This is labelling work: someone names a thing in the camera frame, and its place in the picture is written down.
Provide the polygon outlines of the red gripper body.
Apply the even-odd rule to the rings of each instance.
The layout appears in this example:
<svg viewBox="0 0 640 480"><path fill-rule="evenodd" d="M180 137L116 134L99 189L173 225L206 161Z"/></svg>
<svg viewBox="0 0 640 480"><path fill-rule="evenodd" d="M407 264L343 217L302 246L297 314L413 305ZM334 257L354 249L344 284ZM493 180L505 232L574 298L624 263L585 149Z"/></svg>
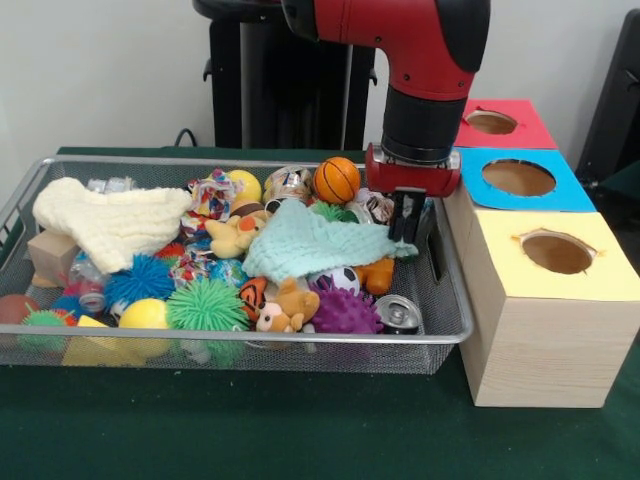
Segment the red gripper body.
<svg viewBox="0 0 640 480"><path fill-rule="evenodd" d="M411 164L389 156L379 143L370 143L365 152L368 188L381 193L421 191L427 196L451 195L461 179L461 153L453 150L440 163Z"/></svg>

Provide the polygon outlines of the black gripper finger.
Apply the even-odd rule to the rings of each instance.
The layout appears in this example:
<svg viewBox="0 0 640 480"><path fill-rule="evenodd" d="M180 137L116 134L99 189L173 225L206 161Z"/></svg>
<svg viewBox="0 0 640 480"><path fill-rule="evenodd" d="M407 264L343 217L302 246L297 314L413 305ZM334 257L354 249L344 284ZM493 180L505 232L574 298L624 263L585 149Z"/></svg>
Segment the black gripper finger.
<svg viewBox="0 0 640 480"><path fill-rule="evenodd" d="M405 219L409 214L409 199L405 192L393 193L394 209L389 220L388 236L394 242L404 239Z"/></svg>
<svg viewBox="0 0 640 480"><path fill-rule="evenodd" d="M407 239L414 240L417 235L420 218L424 208L426 195L424 193L408 193L408 214L407 214Z"/></svg>

